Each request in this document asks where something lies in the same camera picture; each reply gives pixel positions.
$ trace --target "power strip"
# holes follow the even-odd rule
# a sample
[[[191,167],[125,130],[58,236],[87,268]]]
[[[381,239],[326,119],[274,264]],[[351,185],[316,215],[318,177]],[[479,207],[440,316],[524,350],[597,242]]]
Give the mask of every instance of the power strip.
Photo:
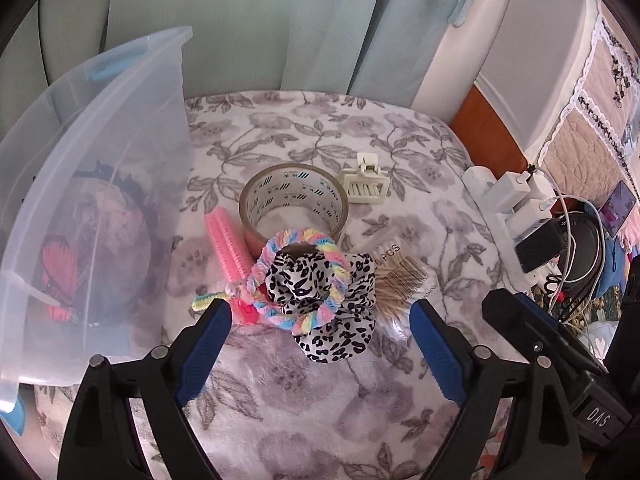
[[[528,273],[523,272],[520,259],[516,254],[515,243],[506,224],[509,215],[492,212],[485,200],[482,199],[489,188],[496,183],[494,174],[484,166],[472,166],[462,174],[462,182],[471,198],[476,202],[484,218],[484,223],[494,237],[494,243],[498,248],[500,259],[511,285],[517,292],[529,290],[540,277],[536,274],[536,270]]]

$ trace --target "pink object in bin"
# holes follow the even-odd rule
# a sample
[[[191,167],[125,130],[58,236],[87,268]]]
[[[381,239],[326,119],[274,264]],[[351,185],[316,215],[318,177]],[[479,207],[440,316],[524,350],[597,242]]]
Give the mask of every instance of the pink object in bin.
[[[209,239],[216,250],[222,269],[229,283],[244,282],[254,266],[244,238],[236,232],[228,211],[218,206],[204,216]],[[244,301],[232,301],[234,318],[239,324],[256,324],[260,315],[251,304]]]

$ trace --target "tape roll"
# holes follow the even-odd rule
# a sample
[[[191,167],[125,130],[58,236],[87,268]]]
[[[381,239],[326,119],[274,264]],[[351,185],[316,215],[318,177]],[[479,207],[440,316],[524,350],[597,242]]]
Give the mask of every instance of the tape roll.
[[[267,213],[286,206],[302,206],[317,215],[335,241],[349,215],[347,194],[331,174],[307,164],[271,166],[255,175],[240,194],[240,218],[252,257],[259,258],[268,241],[258,231],[258,222]]]

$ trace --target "silver bolt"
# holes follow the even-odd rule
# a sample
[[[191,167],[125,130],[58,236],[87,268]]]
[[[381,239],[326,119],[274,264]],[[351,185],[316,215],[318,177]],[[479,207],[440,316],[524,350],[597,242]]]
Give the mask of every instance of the silver bolt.
[[[539,355],[536,361],[543,368],[549,368],[551,366],[551,359],[549,359],[546,355]]]
[[[151,357],[153,359],[162,359],[163,357],[166,357],[168,353],[169,353],[169,349],[166,346],[156,346],[151,351]]]
[[[489,350],[486,346],[476,346],[474,348],[474,354],[476,354],[481,359],[488,359],[491,357],[491,350]]]
[[[96,354],[92,356],[91,359],[89,359],[89,366],[91,368],[97,368],[103,362],[104,362],[104,356],[101,356],[100,354]]]

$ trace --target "brown wooden panel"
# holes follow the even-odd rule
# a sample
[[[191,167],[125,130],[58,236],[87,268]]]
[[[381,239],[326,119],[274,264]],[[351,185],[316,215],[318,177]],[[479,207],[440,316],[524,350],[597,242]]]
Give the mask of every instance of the brown wooden panel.
[[[507,171],[523,172],[527,160],[491,105],[472,86],[450,124],[476,166],[488,167],[496,178]]]

